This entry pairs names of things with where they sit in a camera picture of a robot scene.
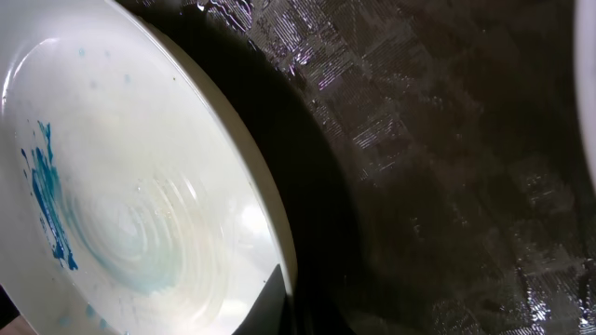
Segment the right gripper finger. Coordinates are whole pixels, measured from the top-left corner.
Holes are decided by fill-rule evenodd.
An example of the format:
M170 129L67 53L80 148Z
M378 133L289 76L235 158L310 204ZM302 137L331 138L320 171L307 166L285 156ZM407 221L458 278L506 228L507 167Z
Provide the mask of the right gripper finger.
M277 265L244 321L233 335L292 335L291 308Z

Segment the white plate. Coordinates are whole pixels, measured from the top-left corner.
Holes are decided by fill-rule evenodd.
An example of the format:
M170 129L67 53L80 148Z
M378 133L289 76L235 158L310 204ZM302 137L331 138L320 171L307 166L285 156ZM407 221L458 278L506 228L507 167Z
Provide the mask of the white plate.
M297 264L251 134L113 1L1 5L1 284L39 334L233 334Z
M595 0L575 0L574 75L581 137L595 186Z

